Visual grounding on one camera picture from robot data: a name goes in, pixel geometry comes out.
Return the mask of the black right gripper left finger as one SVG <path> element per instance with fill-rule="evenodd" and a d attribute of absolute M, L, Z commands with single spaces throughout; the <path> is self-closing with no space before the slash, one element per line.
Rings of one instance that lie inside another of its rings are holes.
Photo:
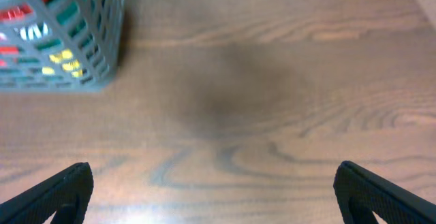
<path fill-rule="evenodd" d="M 1 204 L 1 224 L 82 224 L 93 192 L 90 165 L 75 163 Z"/>

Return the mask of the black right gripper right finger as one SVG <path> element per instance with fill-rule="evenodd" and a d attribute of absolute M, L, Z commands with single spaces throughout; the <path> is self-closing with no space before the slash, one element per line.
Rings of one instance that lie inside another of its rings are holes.
<path fill-rule="evenodd" d="M 334 178 L 334 193 L 345 224 L 435 224 L 435 205 L 366 170 L 343 161 Z"/>

